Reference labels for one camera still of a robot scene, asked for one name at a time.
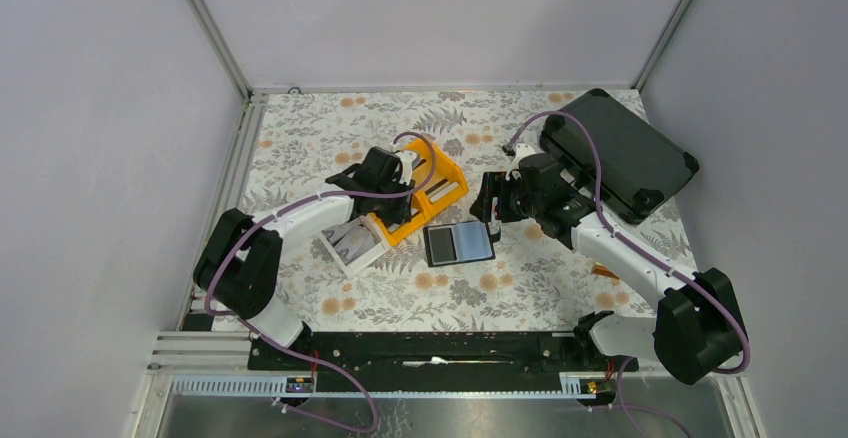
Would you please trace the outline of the orange bin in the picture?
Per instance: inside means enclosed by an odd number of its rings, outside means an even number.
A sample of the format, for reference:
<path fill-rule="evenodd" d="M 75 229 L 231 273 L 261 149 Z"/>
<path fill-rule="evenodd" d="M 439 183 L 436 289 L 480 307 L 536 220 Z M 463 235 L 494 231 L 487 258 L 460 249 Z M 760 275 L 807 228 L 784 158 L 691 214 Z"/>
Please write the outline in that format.
<path fill-rule="evenodd" d="M 426 185 L 415 193 L 412 203 L 415 210 L 423 211 L 429 219 L 456 205 L 469 191 L 460 166 L 435 144 L 432 147 L 435 155 L 430 153 L 422 139 L 415 139 L 402 147 L 403 151 L 417 155 L 418 161 L 413 164 L 411 177 L 415 186 Z"/>
<path fill-rule="evenodd" d="M 369 217 L 376 223 L 390 246 L 397 246 L 415 231 L 423 228 L 432 218 L 432 207 L 423 191 L 406 198 L 389 200 L 389 208 Z"/>

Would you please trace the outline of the white plastic bin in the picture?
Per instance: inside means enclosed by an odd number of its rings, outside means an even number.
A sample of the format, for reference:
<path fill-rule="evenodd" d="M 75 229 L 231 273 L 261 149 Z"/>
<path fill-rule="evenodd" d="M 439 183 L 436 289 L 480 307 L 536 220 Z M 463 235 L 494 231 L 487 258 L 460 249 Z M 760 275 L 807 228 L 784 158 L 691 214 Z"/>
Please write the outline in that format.
<path fill-rule="evenodd" d="M 370 216 L 327 228 L 319 239 L 348 278 L 365 272 L 391 249 L 377 221 Z"/>

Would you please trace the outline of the black card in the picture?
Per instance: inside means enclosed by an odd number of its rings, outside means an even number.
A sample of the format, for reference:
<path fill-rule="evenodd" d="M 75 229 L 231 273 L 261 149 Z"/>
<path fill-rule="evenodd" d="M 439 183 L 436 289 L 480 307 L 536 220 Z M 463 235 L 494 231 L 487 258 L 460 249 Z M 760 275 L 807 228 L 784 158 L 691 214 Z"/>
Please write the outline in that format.
<path fill-rule="evenodd" d="M 457 256 L 450 227 L 430 228 L 427 232 L 429 253 L 434 265 L 453 263 Z"/>

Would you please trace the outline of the black leather card holder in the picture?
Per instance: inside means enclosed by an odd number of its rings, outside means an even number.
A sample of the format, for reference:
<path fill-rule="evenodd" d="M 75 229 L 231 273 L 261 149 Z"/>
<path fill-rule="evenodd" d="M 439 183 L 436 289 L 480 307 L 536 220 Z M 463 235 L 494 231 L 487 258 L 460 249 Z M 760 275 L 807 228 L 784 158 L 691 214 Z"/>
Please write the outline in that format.
<path fill-rule="evenodd" d="M 427 232 L 430 228 L 440 227 L 450 227 L 452 229 L 457 258 L 453 263 L 434 265 L 430 258 Z M 486 223 L 480 221 L 472 220 L 453 224 L 427 226 L 423 229 L 423 239 L 426 261 L 431 268 L 489 261 L 496 258 L 489 227 Z"/>

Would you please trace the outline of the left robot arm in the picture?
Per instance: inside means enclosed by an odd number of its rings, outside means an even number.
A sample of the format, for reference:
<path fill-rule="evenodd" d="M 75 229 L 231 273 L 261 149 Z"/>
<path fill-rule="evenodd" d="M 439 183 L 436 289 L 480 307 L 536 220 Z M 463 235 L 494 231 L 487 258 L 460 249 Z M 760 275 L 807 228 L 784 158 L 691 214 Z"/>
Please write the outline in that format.
<path fill-rule="evenodd" d="M 391 224 L 408 222 L 412 173 L 420 161 L 414 151 L 373 147 L 362 162 L 329 177 L 317 192 L 262 219 L 237 208 L 225 211 L 200 254 L 194 283 L 273 341 L 272 356 L 282 366 L 301 367 L 311 346 L 301 335 L 305 323 L 276 295 L 283 254 L 324 231 L 345 231 L 369 215 Z"/>

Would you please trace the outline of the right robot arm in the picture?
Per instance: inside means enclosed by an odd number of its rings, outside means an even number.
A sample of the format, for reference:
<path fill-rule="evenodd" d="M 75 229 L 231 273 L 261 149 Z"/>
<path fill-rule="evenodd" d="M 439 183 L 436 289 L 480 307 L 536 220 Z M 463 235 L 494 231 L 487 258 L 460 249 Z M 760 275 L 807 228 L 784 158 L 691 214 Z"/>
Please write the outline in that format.
<path fill-rule="evenodd" d="M 486 172 L 470 214 L 484 223 L 532 220 L 543 234 L 608 268 L 650 306 L 651 317 L 590 313 L 574 328 L 573 354 L 597 370 L 612 357 L 655 361 L 692 385 L 711 373 L 745 370 L 751 349 L 729 277 L 697 271 L 649 248 L 606 219 L 598 203 L 561 175 L 545 153 L 508 171 Z"/>

